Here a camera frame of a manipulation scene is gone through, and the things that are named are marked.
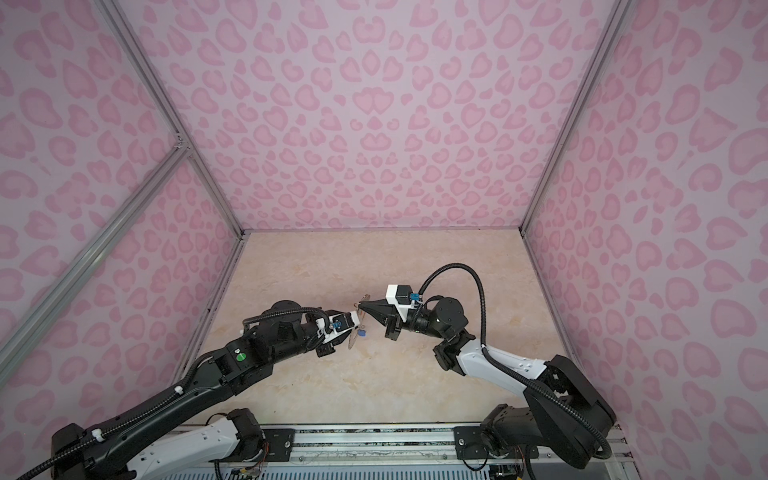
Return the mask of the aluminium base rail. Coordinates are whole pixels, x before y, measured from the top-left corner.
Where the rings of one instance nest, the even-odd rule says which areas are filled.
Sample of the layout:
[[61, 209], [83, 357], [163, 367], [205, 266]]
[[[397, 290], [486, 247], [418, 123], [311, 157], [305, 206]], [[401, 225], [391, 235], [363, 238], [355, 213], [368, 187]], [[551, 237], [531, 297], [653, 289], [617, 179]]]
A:
[[283, 460], [208, 465], [211, 479], [637, 479], [640, 474], [619, 429], [613, 455], [582, 470], [548, 447], [515, 447], [493, 456], [471, 423], [273, 424], [286, 433]]

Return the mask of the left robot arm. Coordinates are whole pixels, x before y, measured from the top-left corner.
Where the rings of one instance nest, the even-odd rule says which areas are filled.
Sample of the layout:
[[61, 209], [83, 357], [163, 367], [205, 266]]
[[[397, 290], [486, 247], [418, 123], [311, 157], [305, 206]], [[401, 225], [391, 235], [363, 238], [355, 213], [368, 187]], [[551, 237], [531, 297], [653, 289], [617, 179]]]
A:
[[161, 479], [202, 462], [263, 460], [267, 440], [247, 408], [195, 430], [174, 431], [268, 378], [279, 362], [333, 353], [358, 325], [354, 312], [279, 301], [244, 320], [239, 336], [202, 354], [157, 395], [91, 427], [70, 424], [57, 431], [52, 457], [41, 468], [54, 479]]

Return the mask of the metal perforated ring disc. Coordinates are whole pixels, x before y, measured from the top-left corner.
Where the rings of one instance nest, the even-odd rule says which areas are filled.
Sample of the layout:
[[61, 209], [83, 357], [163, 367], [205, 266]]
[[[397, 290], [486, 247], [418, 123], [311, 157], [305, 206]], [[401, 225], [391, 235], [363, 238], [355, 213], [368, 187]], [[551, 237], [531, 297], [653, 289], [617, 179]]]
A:
[[365, 326], [366, 313], [362, 310], [361, 305], [362, 305], [363, 302], [366, 302], [366, 301], [369, 301], [369, 300], [370, 300], [370, 295], [369, 294], [365, 294], [361, 298], [360, 301], [358, 301], [357, 303], [354, 304], [355, 312], [354, 312], [354, 315], [353, 315], [353, 319], [356, 321], [356, 323], [355, 323], [355, 327], [352, 330], [352, 332], [351, 332], [351, 334], [349, 336], [349, 339], [348, 339], [347, 348], [349, 350], [352, 350], [353, 347], [356, 344], [356, 341], [359, 338], [362, 338], [362, 336], [358, 335], [358, 328], [360, 326], [364, 326], [366, 328], [366, 326]]

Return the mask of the diagonal aluminium frame bar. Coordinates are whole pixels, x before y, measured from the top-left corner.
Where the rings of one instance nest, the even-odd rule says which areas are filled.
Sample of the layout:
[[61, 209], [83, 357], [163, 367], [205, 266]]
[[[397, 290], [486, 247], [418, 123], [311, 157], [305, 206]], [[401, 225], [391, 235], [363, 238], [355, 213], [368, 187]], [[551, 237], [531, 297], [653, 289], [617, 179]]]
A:
[[105, 226], [78, 253], [63, 274], [22, 317], [1, 347], [1, 384], [6, 385], [47, 335], [63, 309], [82, 291], [96, 270], [151, 205], [187, 159], [189, 144], [180, 141], [145, 178]]

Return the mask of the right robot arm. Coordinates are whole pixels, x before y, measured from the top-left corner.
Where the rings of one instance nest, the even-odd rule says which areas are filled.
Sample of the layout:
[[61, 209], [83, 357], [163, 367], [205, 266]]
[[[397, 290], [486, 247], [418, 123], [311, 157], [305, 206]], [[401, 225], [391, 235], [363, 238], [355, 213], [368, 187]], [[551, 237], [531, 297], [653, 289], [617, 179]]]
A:
[[405, 331], [438, 339], [434, 356], [445, 371], [478, 378], [520, 396], [522, 408], [500, 404], [479, 425], [488, 455], [504, 458], [527, 447], [546, 447], [566, 464], [583, 469], [613, 454], [608, 434], [616, 415], [568, 358], [530, 359], [485, 345], [467, 330], [455, 298], [436, 296], [430, 308], [397, 298], [360, 302], [362, 312], [395, 340]]

